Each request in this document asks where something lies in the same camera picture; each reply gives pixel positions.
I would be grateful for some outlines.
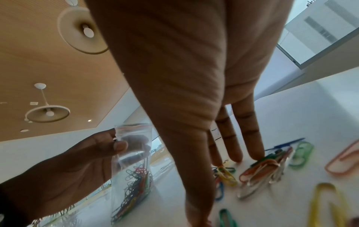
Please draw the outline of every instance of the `fingernail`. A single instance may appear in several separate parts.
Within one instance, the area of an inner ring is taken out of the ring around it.
[[[123,151],[127,149],[127,142],[126,141],[117,141],[113,145],[113,149],[115,151]]]

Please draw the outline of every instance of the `yellow paper clip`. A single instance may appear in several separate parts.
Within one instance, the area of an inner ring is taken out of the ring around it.
[[[334,191],[340,202],[340,206],[329,203],[333,221],[336,227],[346,227],[347,223],[347,203],[343,194],[331,183],[320,183],[315,187],[314,196],[310,203],[310,213],[308,219],[308,227],[322,227],[319,221],[320,212],[320,193],[324,189]]]
[[[222,179],[223,183],[229,186],[237,185],[235,177],[223,166],[217,168],[217,174]]]

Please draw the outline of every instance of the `table surface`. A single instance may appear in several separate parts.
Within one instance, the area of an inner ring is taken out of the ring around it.
[[[350,216],[359,214],[359,177],[334,178],[324,166],[349,144],[359,138],[359,68],[276,93],[255,102],[265,148],[305,137],[315,149],[301,170],[288,169],[282,181],[246,201],[237,199],[237,187],[225,187],[224,198],[216,202],[210,216],[219,225],[218,212],[227,208],[239,226],[306,226],[309,201],[316,184],[335,184],[349,201]],[[234,124],[240,135],[240,129]],[[238,178],[253,163],[244,152],[240,165],[235,165]],[[217,140],[223,160],[228,158],[221,139]],[[185,192],[176,169],[156,183],[147,199],[116,226],[186,226]],[[105,195],[76,214],[81,227],[110,226],[110,195]],[[333,226],[328,209],[321,214],[323,226]]]

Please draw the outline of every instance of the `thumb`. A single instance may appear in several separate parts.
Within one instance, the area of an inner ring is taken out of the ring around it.
[[[126,141],[113,141],[96,143],[92,146],[79,149],[66,154],[66,162],[72,167],[87,165],[96,159],[103,159],[126,152],[128,144]]]

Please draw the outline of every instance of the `round lamp shade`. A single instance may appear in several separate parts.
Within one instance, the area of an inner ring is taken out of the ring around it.
[[[29,110],[25,119],[36,123],[50,123],[65,119],[70,115],[70,110],[60,105],[46,105]]]
[[[90,11],[84,7],[70,7],[61,12],[58,30],[66,43],[87,54],[100,54],[108,50]]]

